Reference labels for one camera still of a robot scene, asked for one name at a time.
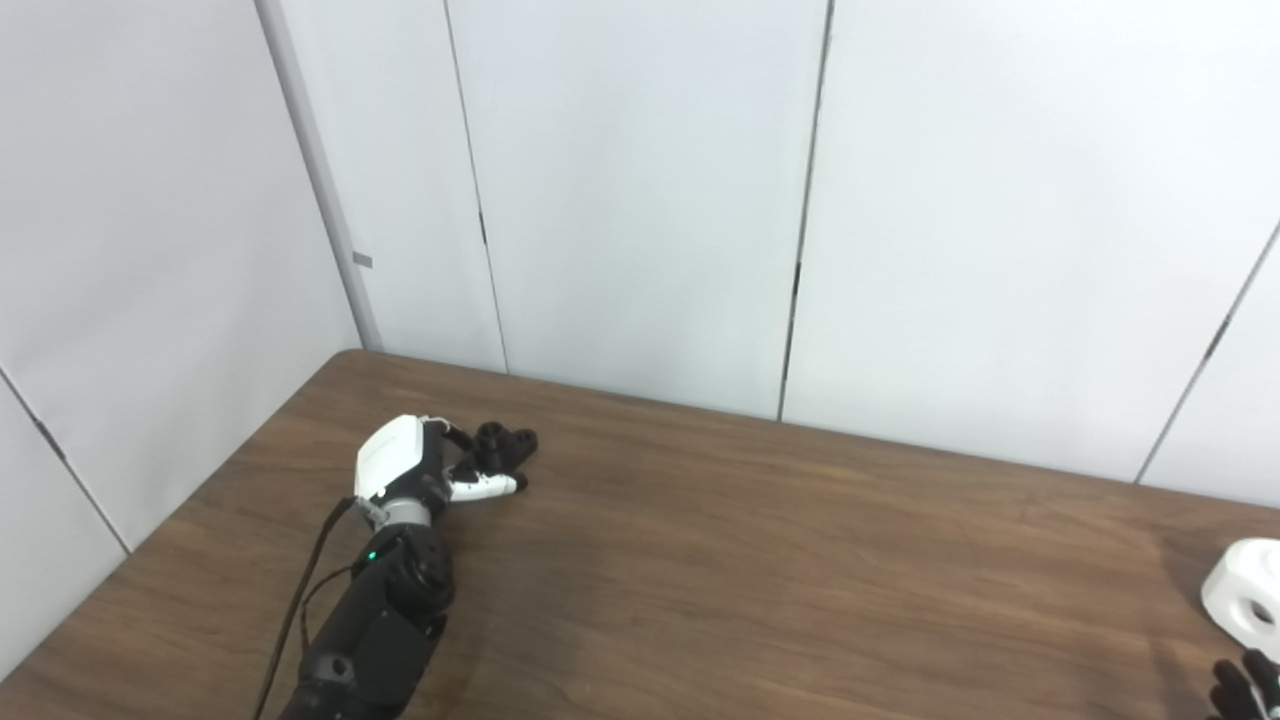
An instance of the robotic arm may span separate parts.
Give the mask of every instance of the robotic arm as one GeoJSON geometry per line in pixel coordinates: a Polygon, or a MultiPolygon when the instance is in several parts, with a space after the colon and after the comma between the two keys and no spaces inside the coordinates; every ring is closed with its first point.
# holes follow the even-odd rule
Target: robotic arm
{"type": "Polygon", "coordinates": [[[485,423],[471,438],[442,418],[401,415],[356,459],[355,505],[374,534],[351,584],[306,644],[280,720],[393,720],[408,705],[453,602],[449,551],[434,523],[452,502],[525,489],[530,430],[485,423]],[[463,451],[444,468],[444,442],[463,451]]]}

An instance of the white wall panel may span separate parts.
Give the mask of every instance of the white wall panel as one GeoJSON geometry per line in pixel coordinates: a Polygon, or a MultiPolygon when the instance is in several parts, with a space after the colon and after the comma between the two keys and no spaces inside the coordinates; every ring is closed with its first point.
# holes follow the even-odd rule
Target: white wall panel
{"type": "Polygon", "coordinates": [[[1142,482],[1280,507],[1280,256],[1275,251],[1142,482]]]}
{"type": "Polygon", "coordinates": [[[265,6],[371,342],[504,372],[444,0],[265,6]]]}
{"type": "Polygon", "coordinates": [[[76,480],[0,382],[0,678],[124,560],[76,480]]]}
{"type": "Polygon", "coordinates": [[[511,372],[777,411],[822,0],[454,0],[511,372]]]}
{"type": "Polygon", "coordinates": [[[838,0],[785,419],[1133,479],[1276,219],[1276,37],[838,0]]]}
{"type": "Polygon", "coordinates": [[[5,3],[0,96],[0,364],[136,546],[351,311],[251,3],[5,3]]]}

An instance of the wooden table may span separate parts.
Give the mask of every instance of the wooden table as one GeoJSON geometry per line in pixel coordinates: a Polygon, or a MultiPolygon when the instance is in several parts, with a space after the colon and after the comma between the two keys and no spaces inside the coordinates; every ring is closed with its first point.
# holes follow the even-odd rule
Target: wooden table
{"type": "MultiPolygon", "coordinates": [[[[1280,528],[1261,507],[347,352],[0,685],[0,715],[247,717],[356,448],[401,413],[541,437],[529,492],[442,523],[458,601],[410,719],[1199,720],[1210,665],[1236,650],[1198,584],[1231,541],[1280,528]]],[[[317,574],[366,534],[348,516],[317,574]]]]}

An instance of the white robotic hand casing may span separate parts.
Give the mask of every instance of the white robotic hand casing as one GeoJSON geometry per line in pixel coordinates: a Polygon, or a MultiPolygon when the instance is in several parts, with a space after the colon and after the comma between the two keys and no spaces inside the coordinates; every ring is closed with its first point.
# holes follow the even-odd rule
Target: white robotic hand casing
{"type": "Polygon", "coordinates": [[[422,420],[401,415],[369,436],[356,452],[356,497],[371,500],[422,461],[422,420]]]}
{"type": "MultiPolygon", "coordinates": [[[[448,423],[442,418],[401,415],[369,436],[356,452],[356,497],[361,500],[378,497],[387,486],[396,482],[396,478],[422,461],[424,421],[448,423]]],[[[511,495],[518,489],[520,484],[511,475],[479,475],[470,483],[449,480],[449,501],[486,500],[511,495]]]]}

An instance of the cable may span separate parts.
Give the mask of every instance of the cable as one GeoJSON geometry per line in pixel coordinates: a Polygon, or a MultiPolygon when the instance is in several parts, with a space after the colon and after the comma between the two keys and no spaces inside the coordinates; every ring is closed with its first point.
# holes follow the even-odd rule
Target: cable
{"type": "Polygon", "coordinates": [[[271,683],[275,680],[275,670],[280,665],[280,652],[284,651],[284,643],[289,639],[289,628],[293,626],[293,615],[298,611],[298,603],[302,601],[302,593],[307,589],[307,583],[311,580],[311,573],[316,569],[316,561],[320,560],[320,551],[324,550],[324,543],[329,538],[329,532],[333,530],[338,520],[355,505],[356,498],[344,497],[338,501],[338,505],[333,507],[329,516],[325,518],[324,524],[320,525],[320,534],[316,536],[316,543],[311,548],[311,557],[307,559],[307,566],[302,570],[302,578],[298,580],[298,587],[293,591],[293,597],[289,600],[289,607],[284,611],[284,623],[280,624],[280,633],[275,637],[275,647],[271,650],[271,659],[266,662],[266,676],[262,678],[262,688],[257,691],[257,703],[253,707],[253,720],[260,720],[262,717],[262,708],[266,707],[266,697],[271,694],[271,683]]]}
{"type": "Polygon", "coordinates": [[[329,573],[324,578],[320,578],[316,582],[316,584],[311,587],[311,592],[308,592],[307,596],[302,598],[302,607],[298,610],[298,632],[302,635],[302,652],[303,653],[306,653],[307,648],[311,647],[311,638],[307,635],[307,603],[311,602],[311,598],[315,597],[315,594],[317,592],[320,592],[320,588],[325,587],[329,583],[329,580],[337,578],[338,575],[340,575],[343,573],[349,573],[351,569],[355,568],[355,566],[356,565],[352,564],[352,565],[347,565],[344,568],[338,568],[333,573],[329,573]]]}

